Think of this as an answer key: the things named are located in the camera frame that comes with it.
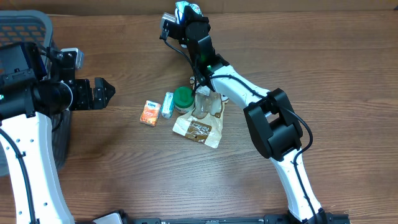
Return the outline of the orange tissue pack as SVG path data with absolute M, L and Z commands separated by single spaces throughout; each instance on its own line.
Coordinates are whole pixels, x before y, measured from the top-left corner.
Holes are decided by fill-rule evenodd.
M 157 124 L 161 108 L 162 105 L 160 103 L 147 100 L 140 117 L 140 122 L 154 127 Z

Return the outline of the blue tissue pack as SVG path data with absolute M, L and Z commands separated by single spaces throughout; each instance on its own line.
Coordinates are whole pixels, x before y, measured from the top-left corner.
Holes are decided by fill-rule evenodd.
M 164 118 L 170 119 L 174 111 L 174 94 L 167 92 L 164 97 L 162 104 L 161 114 Z

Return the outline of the green lid jar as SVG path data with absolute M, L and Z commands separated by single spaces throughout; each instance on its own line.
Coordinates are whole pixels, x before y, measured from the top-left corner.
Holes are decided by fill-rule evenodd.
M 192 89 L 187 86 L 181 86 L 174 91 L 175 109 L 180 114 L 186 114 L 195 107 L 195 100 L 192 95 Z

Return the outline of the beige snack pouch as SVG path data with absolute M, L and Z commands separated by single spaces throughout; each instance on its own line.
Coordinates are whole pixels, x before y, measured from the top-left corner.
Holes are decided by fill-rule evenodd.
M 190 78 L 190 83 L 195 107 L 177 118 L 172 131 L 216 149 L 222 138 L 224 109 L 229 98 L 207 86 L 200 86 L 193 77 Z

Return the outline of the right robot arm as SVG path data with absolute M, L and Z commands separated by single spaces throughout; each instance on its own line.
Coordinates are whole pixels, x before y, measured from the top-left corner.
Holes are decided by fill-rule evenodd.
M 207 86 L 243 109 L 252 143 L 270 159 L 285 190 L 291 223 L 326 223 L 325 211 L 312 191 L 302 154 L 308 149 L 301 138 L 310 131 L 298 116 L 286 93 L 269 91 L 251 83 L 216 53 L 210 37 L 210 22 L 198 5 L 175 4 L 174 14 L 165 13 L 160 39 L 169 37 L 188 49 L 185 58 L 193 70 L 195 88 Z

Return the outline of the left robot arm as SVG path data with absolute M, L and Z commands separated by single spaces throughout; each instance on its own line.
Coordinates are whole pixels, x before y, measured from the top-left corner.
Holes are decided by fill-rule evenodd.
M 74 223 L 53 156 L 51 117 L 102 110 L 115 94 L 104 78 L 77 79 L 78 48 L 56 50 L 34 42 L 1 47 L 1 146 L 6 155 L 17 223 Z

